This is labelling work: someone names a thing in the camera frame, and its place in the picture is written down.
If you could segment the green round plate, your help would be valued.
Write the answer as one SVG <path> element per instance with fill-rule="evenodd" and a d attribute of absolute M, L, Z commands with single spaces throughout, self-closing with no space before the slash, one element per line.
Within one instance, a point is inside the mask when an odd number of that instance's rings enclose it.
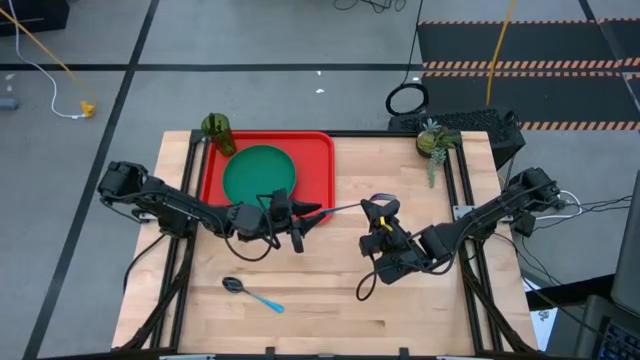
<path fill-rule="evenodd" d="M 291 157 L 278 147 L 253 145 L 236 153 L 225 166 L 223 192 L 231 203 L 259 205 L 258 195 L 283 189 L 291 196 L 297 182 Z"/>

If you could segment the black mesh computer case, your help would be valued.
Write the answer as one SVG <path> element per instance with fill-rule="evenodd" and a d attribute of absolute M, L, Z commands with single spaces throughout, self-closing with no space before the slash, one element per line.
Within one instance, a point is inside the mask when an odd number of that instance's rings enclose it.
<path fill-rule="evenodd" d="M 519 119 L 516 113 L 503 108 L 484 108 L 436 115 L 421 113 L 394 116 L 389 120 L 388 130 L 418 134 L 428 124 L 429 119 L 452 130 L 486 132 L 497 169 L 510 161 L 526 144 L 517 126 Z"/>

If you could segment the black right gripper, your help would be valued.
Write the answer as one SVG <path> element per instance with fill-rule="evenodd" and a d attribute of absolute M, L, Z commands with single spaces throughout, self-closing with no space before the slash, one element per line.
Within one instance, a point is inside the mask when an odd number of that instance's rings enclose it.
<path fill-rule="evenodd" d="M 366 199 L 360 205 L 367 218 L 368 233 L 360 237 L 359 249 L 363 257 L 373 261 L 376 275 L 384 284 L 393 284 L 412 272 L 428 273 L 435 268 L 434 257 L 417 242 L 425 229 L 412 234 L 397 221 L 400 208 L 397 199 L 383 207 Z M 392 226 L 392 232 L 380 227 L 382 216 Z"/>

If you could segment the succulent plant in dark pot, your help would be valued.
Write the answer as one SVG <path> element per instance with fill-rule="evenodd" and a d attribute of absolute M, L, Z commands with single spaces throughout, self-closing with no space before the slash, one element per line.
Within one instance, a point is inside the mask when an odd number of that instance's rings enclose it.
<path fill-rule="evenodd" d="M 432 118 L 422 124 L 416 138 L 416 150 L 428 159 L 427 178 L 430 188 L 435 186 L 436 170 L 443 165 L 448 152 L 461 143 L 459 130 L 450 130 Z"/>

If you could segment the black box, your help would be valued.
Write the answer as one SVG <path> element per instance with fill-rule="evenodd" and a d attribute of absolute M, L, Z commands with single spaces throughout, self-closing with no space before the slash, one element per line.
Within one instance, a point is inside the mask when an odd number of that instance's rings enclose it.
<path fill-rule="evenodd" d="M 15 18 L 30 32 L 64 29 L 70 7 L 66 0 L 0 0 L 0 9 L 11 15 L 13 3 Z"/>

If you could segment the black hazard-striped floor mat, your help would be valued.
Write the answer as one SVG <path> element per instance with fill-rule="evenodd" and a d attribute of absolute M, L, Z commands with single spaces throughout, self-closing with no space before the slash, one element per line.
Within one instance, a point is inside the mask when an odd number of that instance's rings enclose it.
<path fill-rule="evenodd" d="M 433 113 L 486 105 L 526 130 L 640 131 L 640 18 L 423 21 Z"/>

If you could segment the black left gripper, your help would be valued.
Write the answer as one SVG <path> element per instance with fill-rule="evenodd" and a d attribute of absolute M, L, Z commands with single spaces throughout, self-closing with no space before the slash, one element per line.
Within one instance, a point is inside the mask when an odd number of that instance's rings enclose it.
<path fill-rule="evenodd" d="M 277 235 L 286 233 L 291 236 L 294 251 L 303 253 L 303 237 L 326 217 L 325 212 L 305 216 L 321 209 L 322 204 L 292 199 L 285 188 L 270 195 L 258 194 L 256 200 L 257 205 L 239 204 L 229 211 L 232 227 L 244 242 L 263 240 L 269 248 L 280 249 Z"/>

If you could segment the black aluminium table frame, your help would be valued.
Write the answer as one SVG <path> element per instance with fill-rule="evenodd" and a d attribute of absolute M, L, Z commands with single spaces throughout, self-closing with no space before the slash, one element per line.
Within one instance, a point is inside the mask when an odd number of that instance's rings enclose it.
<path fill-rule="evenodd" d="M 483 204 L 500 192 L 485 134 L 467 132 L 449 170 L 429 187 L 427 162 L 410 138 L 337 137 L 335 199 L 359 203 L 377 192 L 395 194 L 402 226 L 416 232 L 448 222 L 451 206 Z M 182 353 L 341 355 L 470 355 L 476 343 L 493 345 L 493 325 L 476 308 L 471 326 L 462 276 L 411 274 L 384 285 L 358 240 L 368 224 L 361 208 L 341 210 L 313 229 L 303 253 L 289 240 L 278 250 L 260 241 L 224 241 L 199 229 L 185 295 L 174 300 L 158 335 Z M 282 314 L 222 285 L 235 277 L 245 288 L 284 307 Z"/>

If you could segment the red plastic tray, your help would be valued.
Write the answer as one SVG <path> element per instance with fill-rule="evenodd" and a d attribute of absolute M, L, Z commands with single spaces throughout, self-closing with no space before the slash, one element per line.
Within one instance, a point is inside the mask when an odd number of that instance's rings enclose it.
<path fill-rule="evenodd" d="M 293 160 L 297 182 L 291 198 L 321 203 L 322 209 L 335 206 L 335 147 L 332 139 L 315 131 L 234 131 L 237 153 L 253 145 L 271 145 L 285 151 Z M 232 157 L 222 155 L 211 145 L 203 175 L 200 198 L 210 205 L 229 205 L 222 176 Z"/>

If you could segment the green translucent plastic cup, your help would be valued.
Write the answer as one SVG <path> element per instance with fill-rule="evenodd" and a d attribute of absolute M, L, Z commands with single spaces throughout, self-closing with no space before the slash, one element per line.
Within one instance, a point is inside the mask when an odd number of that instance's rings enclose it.
<path fill-rule="evenodd" d="M 236 153 L 229 118 L 226 115 L 209 113 L 201 122 L 201 130 L 222 155 L 231 157 Z"/>

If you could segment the dark spoon with blue handle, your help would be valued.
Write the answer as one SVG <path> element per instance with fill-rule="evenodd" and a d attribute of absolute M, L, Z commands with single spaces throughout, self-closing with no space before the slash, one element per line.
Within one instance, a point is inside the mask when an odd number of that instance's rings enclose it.
<path fill-rule="evenodd" d="M 253 299 L 261 302 L 262 304 L 266 305 L 276 313 L 282 314 L 284 312 L 284 307 L 282 305 L 248 291 L 245 288 L 242 281 L 238 278 L 224 277 L 222 279 L 222 285 L 230 293 L 234 293 L 234 294 L 244 293 L 246 295 L 249 295 Z"/>

